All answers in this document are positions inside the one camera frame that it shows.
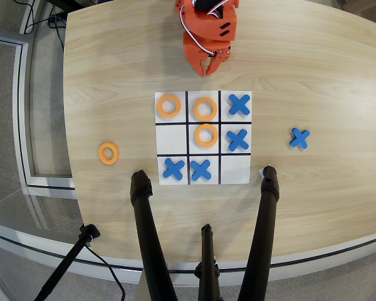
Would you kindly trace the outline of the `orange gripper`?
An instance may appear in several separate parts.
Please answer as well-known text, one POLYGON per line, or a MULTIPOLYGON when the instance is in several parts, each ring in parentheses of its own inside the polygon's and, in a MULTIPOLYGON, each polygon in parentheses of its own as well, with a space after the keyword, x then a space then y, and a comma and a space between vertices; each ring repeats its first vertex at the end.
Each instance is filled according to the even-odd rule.
POLYGON ((185 58, 201 77, 212 75, 231 57, 237 28, 235 11, 184 11, 185 58), (206 71, 202 63, 210 59, 206 71))

